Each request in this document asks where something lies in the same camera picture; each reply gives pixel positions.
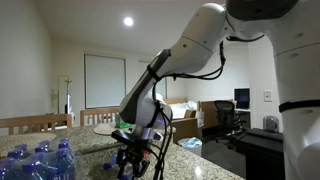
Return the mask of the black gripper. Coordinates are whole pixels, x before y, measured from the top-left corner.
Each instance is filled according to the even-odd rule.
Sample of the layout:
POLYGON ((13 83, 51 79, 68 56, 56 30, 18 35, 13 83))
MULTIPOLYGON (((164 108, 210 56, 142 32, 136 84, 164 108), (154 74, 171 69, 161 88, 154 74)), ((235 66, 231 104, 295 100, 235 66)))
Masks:
POLYGON ((145 158, 145 153, 149 151, 150 146, 147 141, 127 144, 125 148, 119 148, 116 160, 120 167, 118 178, 123 175, 127 163, 132 165, 134 177, 142 177, 150 164, 150 161, 145 158))

